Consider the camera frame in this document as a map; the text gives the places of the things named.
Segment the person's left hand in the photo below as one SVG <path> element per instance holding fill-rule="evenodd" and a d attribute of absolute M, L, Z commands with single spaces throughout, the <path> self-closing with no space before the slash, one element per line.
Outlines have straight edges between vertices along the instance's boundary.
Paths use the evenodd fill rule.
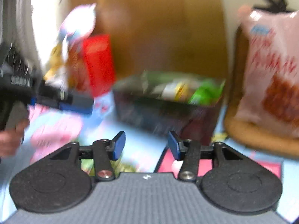
<path fill-rule="evenodd" d="M 0 138 L 0 156 L 6 158 L 14 156 L 21 145 L 21 140 L 24 137 L 24 132 L 29 126 L 29 120 L 23 119 L 15 128 L 1 131 Z"/>

